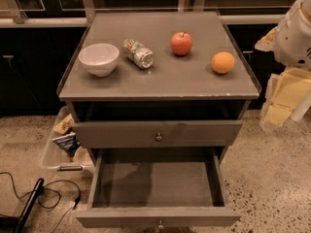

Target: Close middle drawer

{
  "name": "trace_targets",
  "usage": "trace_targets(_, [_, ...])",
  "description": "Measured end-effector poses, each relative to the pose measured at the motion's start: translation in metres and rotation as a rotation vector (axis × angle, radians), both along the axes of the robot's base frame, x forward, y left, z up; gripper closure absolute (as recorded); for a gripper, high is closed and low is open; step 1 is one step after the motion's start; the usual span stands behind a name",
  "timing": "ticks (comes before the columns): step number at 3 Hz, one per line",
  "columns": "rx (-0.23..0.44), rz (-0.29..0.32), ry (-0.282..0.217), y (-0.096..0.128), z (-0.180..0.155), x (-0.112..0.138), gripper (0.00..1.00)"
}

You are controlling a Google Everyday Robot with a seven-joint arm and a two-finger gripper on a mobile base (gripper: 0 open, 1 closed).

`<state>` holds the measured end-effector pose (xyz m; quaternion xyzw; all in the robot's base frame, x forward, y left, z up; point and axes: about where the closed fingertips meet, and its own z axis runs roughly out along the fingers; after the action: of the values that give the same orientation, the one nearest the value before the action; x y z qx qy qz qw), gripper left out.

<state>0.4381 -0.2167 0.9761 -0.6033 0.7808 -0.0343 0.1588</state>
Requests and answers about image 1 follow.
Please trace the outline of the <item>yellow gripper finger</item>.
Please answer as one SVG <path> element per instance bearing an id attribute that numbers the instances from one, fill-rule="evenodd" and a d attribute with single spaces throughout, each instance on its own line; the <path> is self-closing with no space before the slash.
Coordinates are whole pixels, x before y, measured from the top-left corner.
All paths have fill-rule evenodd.
<path id="1" fill-rule="evenodd" d="M 274 51 L 276 27 L 271 29 L 265 36 L 258 40 L 255 49 L 260 51 Z"/>
<path id="2" fill-rule="evenodd" d="M 261 129 L 274 131 L 282 127 L 310 91 L 311 72 L 308 70 L 290 67 L 280 75 L 273 74 L 260 113 Z"/>

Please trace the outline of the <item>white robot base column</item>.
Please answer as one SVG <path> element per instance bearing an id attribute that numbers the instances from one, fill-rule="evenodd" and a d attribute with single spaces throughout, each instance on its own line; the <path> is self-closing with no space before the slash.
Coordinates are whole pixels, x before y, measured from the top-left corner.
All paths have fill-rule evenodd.
<path id="1" fill-rule="evenodd" d="M 305 97 L 305 99 L 294 109 L 291 114 L 291 120 L 300 121 L 307 111 L 311 108 L 311 91 Z"/>

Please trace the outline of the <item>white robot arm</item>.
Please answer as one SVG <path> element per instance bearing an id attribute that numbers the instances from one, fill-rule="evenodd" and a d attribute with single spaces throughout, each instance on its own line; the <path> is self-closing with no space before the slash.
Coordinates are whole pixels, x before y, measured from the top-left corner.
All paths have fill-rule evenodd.
<path id="1" fill-rule="evenodd" d="M 296 0 L 278 25 L 255 44 L 272 51 L 285 66 L 271 75 L 261 109 L 260 127 L 274 131 L 290 118 L 300 121 L 311 106 L 311 0 Z"/>

